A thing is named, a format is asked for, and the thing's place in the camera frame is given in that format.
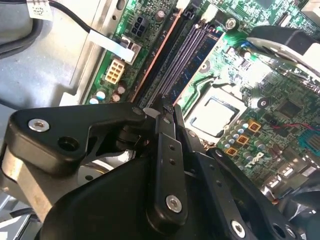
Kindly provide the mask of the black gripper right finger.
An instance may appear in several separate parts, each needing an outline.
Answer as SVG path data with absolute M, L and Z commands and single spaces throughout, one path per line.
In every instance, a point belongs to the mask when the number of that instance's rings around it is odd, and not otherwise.
M 217 147 L 205 151 L 186 125 L 181 107 L 174 122 L 187 170 L 195 175 L 204 211 L 197 223 L 215 240 L 298 240 L 299 234 L 272 202 Z

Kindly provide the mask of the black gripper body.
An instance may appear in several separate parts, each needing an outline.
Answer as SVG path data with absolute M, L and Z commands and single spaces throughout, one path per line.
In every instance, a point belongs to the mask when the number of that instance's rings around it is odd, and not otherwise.
M 42 240 L 223 240 L 225 216 L 216 162 L 178 126 L 160 133 L 156 152 L 125 163 L 63 196 Z

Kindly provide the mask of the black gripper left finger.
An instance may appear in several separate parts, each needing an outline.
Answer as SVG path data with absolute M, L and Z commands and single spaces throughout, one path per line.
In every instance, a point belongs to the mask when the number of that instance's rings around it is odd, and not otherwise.
M 42 222 L 68 193 L 129 161 L 152 156 L 161 133 L 176 139 L 171 105 L 147 115 L 131 102 L 24 109 L 8 120 L 2 185 Z

